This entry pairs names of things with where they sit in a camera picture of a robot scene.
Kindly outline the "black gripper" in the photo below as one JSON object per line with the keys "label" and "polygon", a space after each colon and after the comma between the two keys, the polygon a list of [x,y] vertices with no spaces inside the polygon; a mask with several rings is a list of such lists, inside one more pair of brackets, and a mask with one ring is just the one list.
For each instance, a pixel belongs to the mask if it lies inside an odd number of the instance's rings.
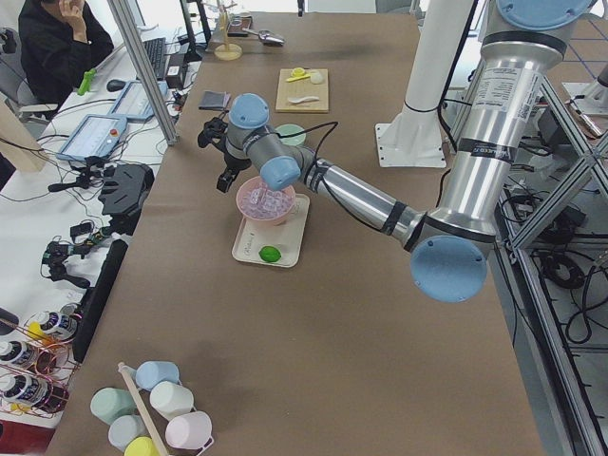
{"label": "black gripper", "polygon": [[220,192],[228,192],[230,186],[237,179],[238,174],[251,166],[251,161],[248,158],[237,158],[228,152],[223,154],[223,158],[226,168],[224,172],[218,176],[217,189]]}

